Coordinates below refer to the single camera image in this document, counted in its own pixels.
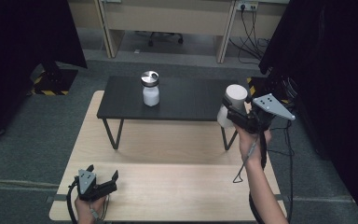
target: light wood tabletop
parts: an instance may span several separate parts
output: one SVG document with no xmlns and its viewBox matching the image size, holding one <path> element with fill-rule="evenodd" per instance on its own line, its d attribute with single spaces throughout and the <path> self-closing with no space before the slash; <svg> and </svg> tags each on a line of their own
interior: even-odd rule
<svg viewBox="0 0 358 224">
<path fill-rule="evenodd" d="M 78 170 L 93 164 L 99 184 L 118 170 L 105 220 L 255 220 L 245 170 L 243 182 L 233 183 L 241 168 L 238 138 L 225 150 L 217 122 L 125 120 L 120 148 L 114 150 L 96 117 L 102 97 L 103 91 L 92 97 L 57 194 L 66 195 Z M 108 121 L 115 135 L 119 120 Z M 269 159 L 265 173 L 274 194 L 280 194 Z M 76 195 L 74 189 L 72 200 Z M 279 204 L 285 212 L 283 202 Z M 66 202 L 55 201 L 49 217 L 70 220 Z"/>
</svg>

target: gray carpet floor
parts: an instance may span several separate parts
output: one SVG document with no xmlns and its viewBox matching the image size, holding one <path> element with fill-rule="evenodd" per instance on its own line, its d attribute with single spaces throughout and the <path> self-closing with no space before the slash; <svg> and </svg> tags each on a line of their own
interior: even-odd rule
<svg viewBox="0 0 358 224">
<path fill-rule="evenodd" d="M 109 76 L 139 77 L 157 71 L 162 77 L 228 78 L 246 86 L 256 70 L 158 63 L 88 61 L 66 96 L 27 97 L 0 136 L 0 223 L 54 223 L 48 217 L 51 198 L 72 152 L 92 94 L 103 90 Z M 36 68 L 33 77 L 40 73 Z M 305 132 L 301 115 L 289 129 L 294 152 L 292 223 L 358 223 L 358 207 L 331 161 L 321 160 Z M 275 119 L 271 128 L 284 127 Z M 272 131 L 269 149 L 288 153 L 282 130 Z M 285 206 L 290 195 L 289 157 L 270 152 Z"/>
</svg>

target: black table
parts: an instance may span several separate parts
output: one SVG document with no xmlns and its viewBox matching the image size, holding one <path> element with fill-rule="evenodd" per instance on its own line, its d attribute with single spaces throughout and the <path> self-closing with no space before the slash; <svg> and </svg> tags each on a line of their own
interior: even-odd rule
<svg viewBox="0 0 358 224">
<path fill-rule="evenodd" d="M 159 103 L 148 106 L 144 104 L 140 77 L 110 77 L 97 118 L 103 120 L 113 148 L 118 149 L 124 119 L 217 121 L 226 88 L 237 83 L 228 79 L 160 77 Z M 108 119 L 120 119 L 116 142 Z M 225 149 L 229 150 L 237 132 L 227 143 L 225 130 L 221 129 Z"/>
</svg>

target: black metal table leg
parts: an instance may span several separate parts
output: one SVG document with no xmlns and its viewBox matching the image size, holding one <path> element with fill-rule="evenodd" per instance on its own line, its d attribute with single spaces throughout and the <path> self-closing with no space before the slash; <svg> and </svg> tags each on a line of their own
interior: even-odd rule
<svg viewBox="0 0 358 224">
<path fill-rule="evenodd" d="M 120 143 L 120 137 L 121 137 L 121 130 L 123 129 L 123 123 L 124 123 L 124 119 L 121 119 L 120 126 L 118 127 L 116 142 L 115 142 L 115 139 L 113 139 L 113 136 L 112 136 L 112 132 L 110 132 L 110 128 L 109 128 L 109 124 L 107 123 L 107 120 L 103 119 L 103 124 L 105 126 L 107 135 L 109 136 L 110 143 L 112 144 L 112 147 L 114 149 L 118 149 L 118 144 Z"/>
<path fill-rule="evenodd" d="M 229 150 L 231 148 L 232 143 L 235 140 L 235 137 L 237 136 L 238 132 L 237 130 L 235 131 L 235 133 L 232 135 L 231 140 L 229 141 L 229 143 L 227 144 L 227 139 L 226 139 L 226 132 L 225 129 L 220 127 L 222 130 L 222 135 L 223 135 L 223 142 L 225 144 L 225 150 Z"/>
</svg>

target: silver metal lid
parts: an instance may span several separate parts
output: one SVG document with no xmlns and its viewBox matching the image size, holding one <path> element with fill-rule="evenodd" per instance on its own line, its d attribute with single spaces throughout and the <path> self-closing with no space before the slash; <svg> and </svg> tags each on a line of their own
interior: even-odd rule
<svg viewBox="0 0 358 224">
<path fill-rule="evenodd" d="M 158 85 L 158 74 L 157 72 L 148 71 L 142 73 L 142 85 L 145 87 L 155 87 Z"/>
</svg>

